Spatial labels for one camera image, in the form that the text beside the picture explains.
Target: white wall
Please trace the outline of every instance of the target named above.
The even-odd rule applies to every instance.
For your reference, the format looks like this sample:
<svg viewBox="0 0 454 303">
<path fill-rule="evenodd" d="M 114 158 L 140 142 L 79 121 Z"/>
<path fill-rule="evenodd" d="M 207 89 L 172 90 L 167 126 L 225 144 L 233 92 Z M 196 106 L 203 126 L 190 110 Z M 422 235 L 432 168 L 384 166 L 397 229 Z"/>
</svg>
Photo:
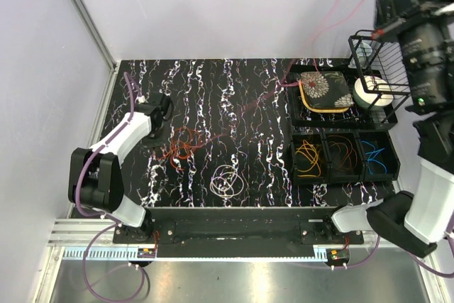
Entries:
<svg viewBox="0 0 454 303">
<path fill-rule="evenodd" d="M 0 0 L 0 301 L 28 301 L 109 72 L 70 0 Z"/>
<path fill-rule="evenodd" d="M 454 37 L 454 26 L 450 27 L 450 32 L 451 36 Z M 401 149 L 399 159 L 401 160 L 402 168 L 399 177 L 402 181 L 404 189 L 415 192 L 419 180 L 420 170 L 419 157 L 417 156 L 419 140 L 418 133 L 411 124 L 414 121 L 421 120 L 422 118 L 415 114 L 405 112 L 403 108 L 398 111 L 397 117 L 399 119 L 399 123 L 392 129 L 392 135 L 394 140 L 399 141 L 399 143 L 394 143 L 394 145 Z M 433 195 L 437 195 L 436 189 L 433 191 Z M 438 244 L 436 257 L 442 271 L 449 273 L 453 271 L 454 260 L 447 242 L 441 241 Z M 454 280 L 445 280 L 445 283 L 447 284 L 450 292 L 451 300 L 454 302 Z"/>
<path fill-rule="evenodd" d="M 374 0 L 323 35 L 315 51 L 304 41 L 334 0 L 84 0 L 116 59 L 343 57 L 347 38 L 372 28 Z M 360 0 L 344 0 L 327 23 Z"/>
</svg>

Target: black marble tabletop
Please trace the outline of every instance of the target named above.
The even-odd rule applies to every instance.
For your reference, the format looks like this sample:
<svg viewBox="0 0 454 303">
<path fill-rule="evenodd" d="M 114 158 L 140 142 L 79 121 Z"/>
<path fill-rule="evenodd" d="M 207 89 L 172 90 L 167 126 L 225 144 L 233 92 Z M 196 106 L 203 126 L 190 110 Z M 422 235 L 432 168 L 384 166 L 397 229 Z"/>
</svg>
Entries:
<svg viewBox="0 0 454 303">
<path fill-rule="evenodd" d="M 306 64 L 309 60 L 299 60 Z M 318 60 L 329 66 L 335 60 Z M 126 158 L 123 181 L 135 202 L 152 206 L 338 206 L 361 204 L 391 194 L 391 183 L 292 186 L 285 167 L 291 131 L 286 90 L 278 86 L 290 60 L 129 60 L 120 65 L 106 114 L 104 137 L 129 110 L 122 77 L 127 71 L 145 95 L 163 92 L 175 103 L 165 123 L 165 145 L 140 142 Z M 178 128 L 200 132 L 200 144 L 177 168 L 169 158 L 170 137 Z M 231 165 L 232 199 L 210 191 L 218 166 Z"/>
</svg>

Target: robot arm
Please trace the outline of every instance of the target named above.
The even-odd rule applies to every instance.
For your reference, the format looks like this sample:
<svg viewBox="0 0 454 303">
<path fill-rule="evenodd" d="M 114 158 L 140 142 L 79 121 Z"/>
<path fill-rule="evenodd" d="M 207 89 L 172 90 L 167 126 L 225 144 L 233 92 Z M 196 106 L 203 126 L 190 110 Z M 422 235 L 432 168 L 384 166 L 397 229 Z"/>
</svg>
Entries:
<svg viewBox="0 0 454 303">
<path fill-rule="evenodd" d="M 164 94 L 149 99 L 147 104 L 136 104 L 135 111 L 127 113 L 105 138 L 90 148 L 76 149 L 71 156 L 70 201 L 76 202 L 77 181 L 85 162 L 103 146 L 84 176 L 80 189 L 81 205 L 106 212 L 123 224 L 150 234 L 153 229 L 150 214 L 124 194 L 121 165 L 140 140 L 157 135 L 170 106 L 173 109 L 173 103 Z"/>
<path fill-rule="evenodd" d="M 334 233 L 375 231 L 423 258 L 453 229 L 454 43 L 448 31 L 453 9 L 454 0 L 376 0 L 372 37 L 401 46 L 414 103 L 407 110 L 435 114 L 414 123 L 421 156 L 416 194 L 399 192 L 368 205 L 343 207 L 328 220 Z"/>
</svg>

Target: black storage bin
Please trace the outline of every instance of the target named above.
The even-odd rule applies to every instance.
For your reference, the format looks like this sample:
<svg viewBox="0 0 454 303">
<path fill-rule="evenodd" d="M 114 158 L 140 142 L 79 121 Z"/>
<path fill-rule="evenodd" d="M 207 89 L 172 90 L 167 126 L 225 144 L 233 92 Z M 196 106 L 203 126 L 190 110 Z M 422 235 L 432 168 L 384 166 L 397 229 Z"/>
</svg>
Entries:
<svg viewBox="0 0 454 303">
<path fill-rule="evenodd" d="M 298 153 L 298 148 L 303 145 L 303 141 L 313 145 L 319 154 L 319 168 L 315 165 L 312 167 L 310 159 L 305 155 Z M 329 164 L 327 162 L 328 156 L 326 154 L 326 146 L 321 133 L 293 133 L 292 140 L 290 142 L 292 149 L 292 165 L 291 174 L 293 179 L 293 185 L 298 184 L 326 184 L 329 179 Z"/>
<path fill-rule="evenodd" d="M 365 161 L 364 181 L 397 180 L 400 162 L 387 131 L 358 131 L 359 143 Z M 371 153 L 384 148 L 374 158 L 367 161 Z"/>
<path fill-rule="evenodd" d="M 356 69 L 337 66 L 324 69 L 324 71 L 327 70 L 342 72 L 351 92 L 353 92 L 355 81 L 358 78 Z M 312 65 L 294 65 L 287 78 L 287 83 L 296 82 L 301 72 L 313 71 L 315 71 L 315 68 Z M 370 71 L 369 75 L 380 76 L 380 72 Z M 392 104 L 383 109 L 373 111 L 361 109 L 354 104 L 345 113 L 319 114 L 304 107 L 299 87 L 287 87 L 287 100 L 289 102 L 292 125 L 296 128 L 390 129 L 397 123 L 397 117 Z"/>
<path fill-rule="evenodd" d="M 363 181 L 365 164 L 358 135 L 350 133 L 324 133 L 330 168 L 329 182 Z"/>
</svg>

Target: black mounting plate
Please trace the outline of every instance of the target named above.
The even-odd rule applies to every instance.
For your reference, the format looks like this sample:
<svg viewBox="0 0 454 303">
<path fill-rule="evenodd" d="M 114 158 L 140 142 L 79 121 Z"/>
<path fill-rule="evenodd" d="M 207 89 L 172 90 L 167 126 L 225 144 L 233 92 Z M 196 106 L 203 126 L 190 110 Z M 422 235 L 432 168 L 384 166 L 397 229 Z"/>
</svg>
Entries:
<svg viewBox="0 0 454 303">
<path fill-rule="evenodd" d="M 321 233 L 322 219 L 336 210 L 295 208 L 153 208 L 159 232 L 160 258 L 313 257 L 314 245 L 343 245 L 345 235 L 331 241 Z M 350 245 L 364 243 L 348 234 Z M 114 243 L 140 243 L 117 232 Z M 144 243 L 152 243 L 153 237 Z"/>
</svg>

